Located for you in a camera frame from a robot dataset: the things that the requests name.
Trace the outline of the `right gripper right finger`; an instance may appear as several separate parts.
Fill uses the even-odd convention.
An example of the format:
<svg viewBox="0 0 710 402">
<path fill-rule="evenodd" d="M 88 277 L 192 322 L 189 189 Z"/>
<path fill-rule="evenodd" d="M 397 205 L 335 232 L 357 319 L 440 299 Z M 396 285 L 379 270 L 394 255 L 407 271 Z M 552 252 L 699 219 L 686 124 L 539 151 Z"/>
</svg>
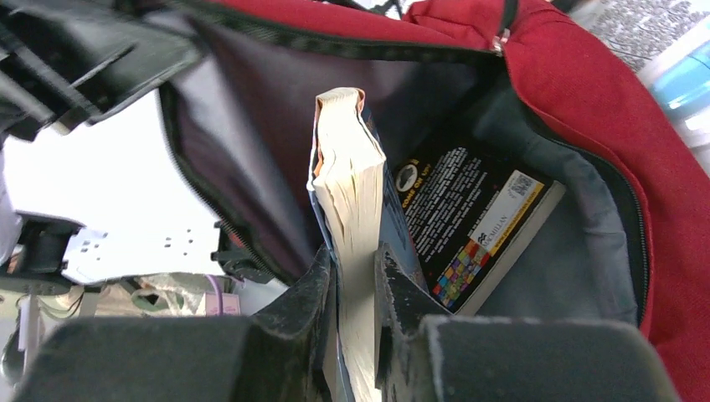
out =
<svg viewBox="0 0 710 402">
<path fill-rule="evenodd" d="M 430 340 L 420 327 L 444 312 L 407 276 L 392 247 L 375 253 L 375 383 L 384 401 L 437 401 Z"/>
</svg>

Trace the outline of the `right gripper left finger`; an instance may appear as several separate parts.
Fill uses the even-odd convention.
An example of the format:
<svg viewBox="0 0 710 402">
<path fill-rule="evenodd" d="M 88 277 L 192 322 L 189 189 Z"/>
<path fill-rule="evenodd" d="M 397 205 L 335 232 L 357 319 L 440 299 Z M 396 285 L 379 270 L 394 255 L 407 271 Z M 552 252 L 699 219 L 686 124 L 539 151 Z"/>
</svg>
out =
<svg viewBox="0 0 710 402">
<path fill-rule="evenodd" d="M 292 287 L 252 316 L 251 401 L 331 401 L 326 369 L 334 266 L 322 246 Z"/>
</svg>

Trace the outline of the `red backpack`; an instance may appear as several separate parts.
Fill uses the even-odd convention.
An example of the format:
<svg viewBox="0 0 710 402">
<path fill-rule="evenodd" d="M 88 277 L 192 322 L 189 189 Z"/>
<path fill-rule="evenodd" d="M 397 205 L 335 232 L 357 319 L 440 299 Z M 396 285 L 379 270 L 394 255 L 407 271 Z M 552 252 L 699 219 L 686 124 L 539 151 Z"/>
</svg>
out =
<svg viewBox="0 0 710 402">
<path fill-rule="evenodd" d="M 286 284 L 318 236 L 303 178 L 304 100 L 343 79 L 373 95 L 400 156 L 485 75 L 504 112 L 606 181 L 627 238 L 637 317 L 685 401 L 709 398 L 709 180 L 651 94 L 544 1 L 421 1 L 400 19 L 319 1 L 164 1 L 207 49 L 160 89 L 183 174 Z"/>
</svg>

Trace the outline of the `black paperback book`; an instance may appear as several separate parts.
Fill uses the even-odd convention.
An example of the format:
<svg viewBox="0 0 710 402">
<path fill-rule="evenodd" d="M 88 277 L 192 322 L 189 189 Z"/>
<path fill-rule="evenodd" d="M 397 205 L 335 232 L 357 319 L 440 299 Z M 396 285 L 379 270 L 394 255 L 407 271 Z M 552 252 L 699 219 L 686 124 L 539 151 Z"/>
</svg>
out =
<svg viewBox="0 0 710 402">
<path fill-rule="evenodd" d="M 480 143 L 426 146 L 394 175 L 430 296 L 475 314 L 566 193 Z"/>
</svg>

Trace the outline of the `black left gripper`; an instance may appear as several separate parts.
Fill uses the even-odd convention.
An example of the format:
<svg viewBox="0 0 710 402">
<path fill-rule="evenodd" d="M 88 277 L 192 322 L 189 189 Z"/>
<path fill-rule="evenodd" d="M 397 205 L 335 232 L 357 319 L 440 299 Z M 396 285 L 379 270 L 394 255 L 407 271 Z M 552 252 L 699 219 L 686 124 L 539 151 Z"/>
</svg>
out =
<svg viewBox="0 0 710 402">
<path fill-rule="evenodd" d="M 103 121 L 200 58 L 193 39 L 112 1 L 3 1 L 1 137 Z"/>
</svg>

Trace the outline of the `dark blue book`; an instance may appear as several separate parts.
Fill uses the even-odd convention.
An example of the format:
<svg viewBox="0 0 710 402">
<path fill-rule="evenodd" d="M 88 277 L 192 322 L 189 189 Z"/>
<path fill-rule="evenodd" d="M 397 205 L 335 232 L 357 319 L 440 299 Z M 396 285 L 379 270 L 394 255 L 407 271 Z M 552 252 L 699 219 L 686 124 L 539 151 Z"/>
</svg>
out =
<svg viewBox="0 0 710 402">
<path fill-rule="evenodd" d="M 316 97 L 306 188 L 337 263 L 339 358 L 356 401 L 380 401 L 375 385 L 375 252 L 388 244 L 404 272 L 427 288 L 395 181 L 365 93 L 338 87 Z"/>
</svg>

